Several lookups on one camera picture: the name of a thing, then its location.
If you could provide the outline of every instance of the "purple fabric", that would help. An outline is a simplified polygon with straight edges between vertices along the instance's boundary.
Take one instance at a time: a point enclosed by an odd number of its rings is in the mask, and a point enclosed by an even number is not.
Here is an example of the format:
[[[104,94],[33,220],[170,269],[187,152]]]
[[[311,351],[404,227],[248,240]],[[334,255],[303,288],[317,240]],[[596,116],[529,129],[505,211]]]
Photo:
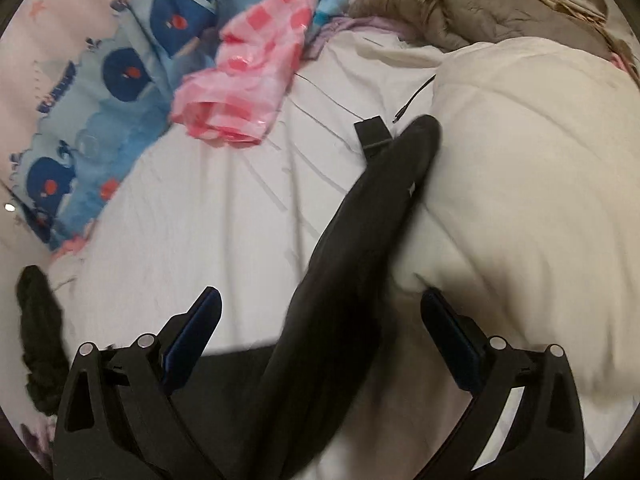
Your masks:
[[[306,48],[302,59],[318,59],[327,42],[343,30],[376,30],[379,32],[395,33],[398,35],[398,38],[403,41],[411,41],[417,38],[417,31],[407,23],[390,20],[388,18],[379,18],[377,16],[368,18],[347,18],[346,16],[339,16],[338,18],[332,19],[320,29],[320,33]]]

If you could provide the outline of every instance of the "puffer jacket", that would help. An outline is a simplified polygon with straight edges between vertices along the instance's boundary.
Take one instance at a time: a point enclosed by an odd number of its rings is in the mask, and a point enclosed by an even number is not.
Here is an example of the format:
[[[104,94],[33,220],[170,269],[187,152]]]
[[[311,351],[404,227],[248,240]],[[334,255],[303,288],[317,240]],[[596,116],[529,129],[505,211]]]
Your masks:
[[[353,18],[382,16],[415,26],[424,40],[445,51],[479,41],[498,43],[535,36],[609,59],[605,38],[589,23],[540,0],[355,0]]]

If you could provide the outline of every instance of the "pink patterned fabric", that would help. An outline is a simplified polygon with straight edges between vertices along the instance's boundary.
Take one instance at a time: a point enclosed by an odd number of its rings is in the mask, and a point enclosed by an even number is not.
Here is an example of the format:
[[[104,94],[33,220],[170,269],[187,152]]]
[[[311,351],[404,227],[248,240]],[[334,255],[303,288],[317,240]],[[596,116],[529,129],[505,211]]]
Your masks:
[[[217,66],[184,78],[172,120],[198,139],[260,143],[300,64],[318,0],[263,0],[220,32]]]

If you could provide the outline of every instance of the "black strap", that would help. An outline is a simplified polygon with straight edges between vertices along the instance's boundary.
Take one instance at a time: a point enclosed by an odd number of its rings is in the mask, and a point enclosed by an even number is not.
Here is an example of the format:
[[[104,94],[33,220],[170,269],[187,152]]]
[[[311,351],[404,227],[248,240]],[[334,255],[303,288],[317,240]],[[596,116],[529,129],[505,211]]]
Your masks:
[[[391,141],[394,140],[385,121],[380,116],[360,121],[353,126],[358,134],[358,140],[362,146],[362,153],[367,159],[367,164],[372,158],[388,148]]]
[[[415,99],[415,97],[422,92],[425,88],[427,88],[427,86],[429,85],[430,82],[432,82],[434,79],[436,79],[436,75],[432,75],[429,80],[422,85],[420,88],[417,89],[417,91],[415,92],[414,95],[411,96],[411,99],[409,99],[409,101],[407,102],[407,104],[405,104],[402,108],[400,108],[400,110],[398,111],[398,113],[396,114],[396,116],[394,117],[394,120],[392,121],[393,124],[396,124],[404,115],[404,113],[406,112],[407,108],[409,107],[409,105],[411,104],[411,101],[413,101]]]

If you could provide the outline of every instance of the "black cable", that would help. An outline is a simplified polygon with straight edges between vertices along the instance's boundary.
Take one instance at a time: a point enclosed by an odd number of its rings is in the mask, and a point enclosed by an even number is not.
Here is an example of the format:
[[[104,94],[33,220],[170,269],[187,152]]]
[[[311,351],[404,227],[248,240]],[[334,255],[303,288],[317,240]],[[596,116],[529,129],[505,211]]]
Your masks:
[[[429,80],[422,85],[420,88],[417,89],[417,91],[415,91],[415,94],[411,96],[411,99],[409,99],[409,101],[407,102],[407,104],[405,104],[402,108],[400,108],[398,110],[398,113],[396,114],[396,116],[394,117],[394,120],[392,121],[393,124],[396,124],[401,117],[404,115],[404,113],[406,112],[407,108],[409,107],[409,105],[411,104],[411,101],[413,101],[415,99],[415,97],[422,92],[425,88],[427,88],[427,86],[429,85],[429,83],[431,83],[434,79],[436,79],[436,75],[432,75]]]

